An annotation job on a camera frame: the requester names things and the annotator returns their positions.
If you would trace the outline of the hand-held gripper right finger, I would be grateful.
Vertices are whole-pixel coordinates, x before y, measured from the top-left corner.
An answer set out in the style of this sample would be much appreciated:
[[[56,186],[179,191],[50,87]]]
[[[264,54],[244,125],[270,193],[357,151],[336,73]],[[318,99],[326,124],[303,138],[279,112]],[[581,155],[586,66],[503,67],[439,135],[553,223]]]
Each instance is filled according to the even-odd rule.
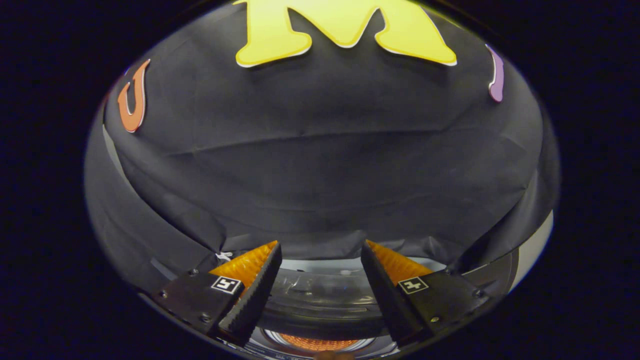
[[[434,271],[373,241],[363,242],[360,260],[387,331],[402,349],[448,337],[492,305],[464,276]]]

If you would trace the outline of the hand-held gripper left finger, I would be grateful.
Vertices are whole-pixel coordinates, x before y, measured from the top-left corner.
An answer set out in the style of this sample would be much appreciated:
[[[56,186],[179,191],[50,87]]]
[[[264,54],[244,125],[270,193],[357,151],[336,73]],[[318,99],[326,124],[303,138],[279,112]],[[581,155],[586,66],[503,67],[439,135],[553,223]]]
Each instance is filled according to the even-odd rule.
[[[190,269],[156,291],[156,303],[197,333],[244,346],[258,325],[282,263],[278,241],[210,271]]]

